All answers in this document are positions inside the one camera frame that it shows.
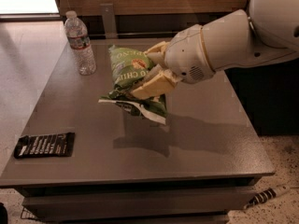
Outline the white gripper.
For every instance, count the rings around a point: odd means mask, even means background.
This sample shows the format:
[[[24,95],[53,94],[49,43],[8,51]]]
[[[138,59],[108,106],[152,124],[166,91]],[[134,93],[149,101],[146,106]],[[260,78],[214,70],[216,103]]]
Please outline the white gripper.
[[[202,26],[198,24],[177,33],[170,43],[162,41],[152,46],[144,54],[157,65],[130,90],[140,100],[166,94],[181,80],[195,84],[215,75],[206,54]]]

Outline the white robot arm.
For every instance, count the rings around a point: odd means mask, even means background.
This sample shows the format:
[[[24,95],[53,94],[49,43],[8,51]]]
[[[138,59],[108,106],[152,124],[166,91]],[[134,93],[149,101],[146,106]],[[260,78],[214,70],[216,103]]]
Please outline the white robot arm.
[[[299,54],[299,0],[249,0],[204,26],[177,33],[146,51],[156,66],[130,93],[145,100],[194,84],[228,68],[251,68],[296,59]]]

